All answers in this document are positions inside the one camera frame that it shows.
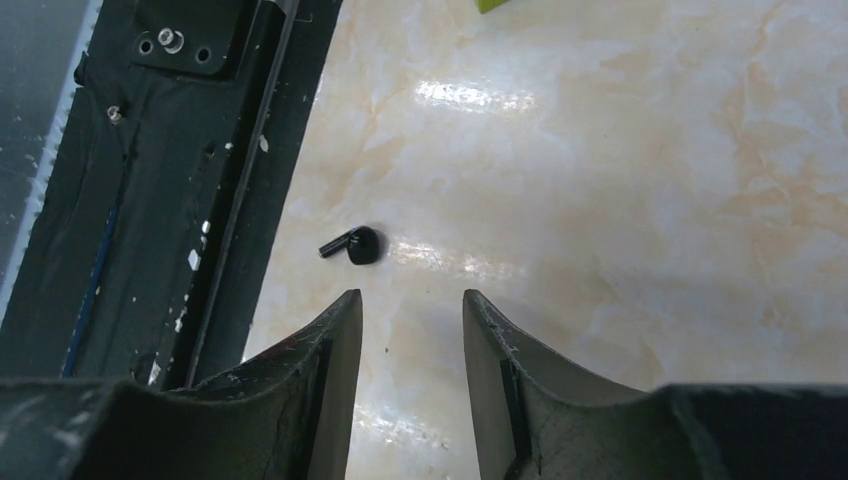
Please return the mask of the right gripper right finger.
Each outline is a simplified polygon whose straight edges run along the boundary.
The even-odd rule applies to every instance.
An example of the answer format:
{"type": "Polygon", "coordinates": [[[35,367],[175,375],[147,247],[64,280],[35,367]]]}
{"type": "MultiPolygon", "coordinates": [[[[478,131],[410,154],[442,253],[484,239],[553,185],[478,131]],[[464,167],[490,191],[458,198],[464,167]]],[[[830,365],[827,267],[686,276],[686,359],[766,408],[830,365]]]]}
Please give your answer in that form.
{"type": "Polygon", "coordinates": [[[570,361],[477,290],[463,340],[484,479],[843,479],[847,389],[627,387],[570,361]]]}

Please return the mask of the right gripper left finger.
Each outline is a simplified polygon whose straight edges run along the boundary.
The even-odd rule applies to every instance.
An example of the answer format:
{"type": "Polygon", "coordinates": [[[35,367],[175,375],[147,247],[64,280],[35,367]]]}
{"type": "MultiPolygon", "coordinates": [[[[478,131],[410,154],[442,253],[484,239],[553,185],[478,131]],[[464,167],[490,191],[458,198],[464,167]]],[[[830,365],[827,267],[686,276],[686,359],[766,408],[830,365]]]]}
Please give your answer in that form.
{"type": "Polygon", "coordinates": [[[127,379],[1,384],[5,479],[341,479],[363,302],[344,292],[311,323],[189,389],[127,379]]]}

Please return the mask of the black earbud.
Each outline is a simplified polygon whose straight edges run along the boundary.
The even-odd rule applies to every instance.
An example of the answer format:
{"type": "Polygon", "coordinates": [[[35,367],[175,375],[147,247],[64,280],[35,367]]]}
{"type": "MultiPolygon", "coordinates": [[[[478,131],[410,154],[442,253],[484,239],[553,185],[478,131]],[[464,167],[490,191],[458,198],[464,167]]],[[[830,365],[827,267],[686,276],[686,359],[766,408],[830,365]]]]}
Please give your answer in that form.
{"type": "Polygon", "coordinates": [[[353,228],[319,248],[319,255],[327,259],[344,251],[353,265],[371,265],[380,260],[383,253],[382,237],[374,228],[353,228]]]}

